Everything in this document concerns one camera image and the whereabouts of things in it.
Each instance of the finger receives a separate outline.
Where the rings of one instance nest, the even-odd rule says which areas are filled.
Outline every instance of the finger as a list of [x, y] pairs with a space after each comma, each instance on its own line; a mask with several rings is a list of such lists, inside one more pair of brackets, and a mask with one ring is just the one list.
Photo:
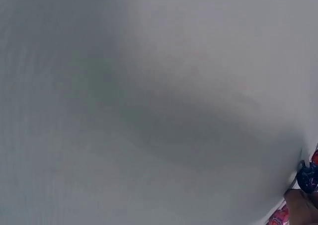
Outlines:
[[313, 192], [312, 194], [308, 195], [308, 198], [312, 202], [312, 204], [318, 208], [318, 192]]
[[309, 207], [311, 202], [302, 190], [288, 190], [284, 194], [284, 198], [289, 211], [290, 225], [307, 225], [315, 222], [312, 221], [311, 208]]

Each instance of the blue object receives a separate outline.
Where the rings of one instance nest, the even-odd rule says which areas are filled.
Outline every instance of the blue object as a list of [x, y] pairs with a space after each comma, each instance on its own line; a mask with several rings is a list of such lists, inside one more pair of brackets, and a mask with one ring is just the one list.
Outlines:
[[318, 187], [318, 166], [310, 162], [307, 167], [303, 160], [301, 165], [302, 167], [296, 175], [298, 185], [305, 193], [311, 194]]

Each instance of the skin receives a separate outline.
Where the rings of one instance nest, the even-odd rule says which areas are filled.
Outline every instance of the skin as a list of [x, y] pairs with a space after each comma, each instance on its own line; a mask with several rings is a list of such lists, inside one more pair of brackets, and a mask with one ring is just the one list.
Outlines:
[[318, 225], [318, 192], [290, 189], [284, 194], [290, 225]]

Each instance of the patterned fabric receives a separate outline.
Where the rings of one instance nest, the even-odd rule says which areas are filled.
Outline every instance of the patterned fabric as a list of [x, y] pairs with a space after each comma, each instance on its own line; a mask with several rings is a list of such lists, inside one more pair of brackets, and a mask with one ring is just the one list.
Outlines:
[[288, 209], [285, 205], [281, 209], [276, 210], [268, 220], [268, 225], [283, 225], [288, 222]]
[[304, 192], [311, 194], [318, 187], [318, 150], [312, 156], [309, 167], [306, 167], [304, 161], [301, 161], [301, 165], [296, 175], [297, 182]]

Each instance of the white wall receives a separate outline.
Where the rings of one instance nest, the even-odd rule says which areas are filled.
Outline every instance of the white wall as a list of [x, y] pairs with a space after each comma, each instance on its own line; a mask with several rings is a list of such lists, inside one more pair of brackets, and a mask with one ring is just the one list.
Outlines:
[[0, 223], [249, 224], [317, 142], [317, 0], [0, 0]]

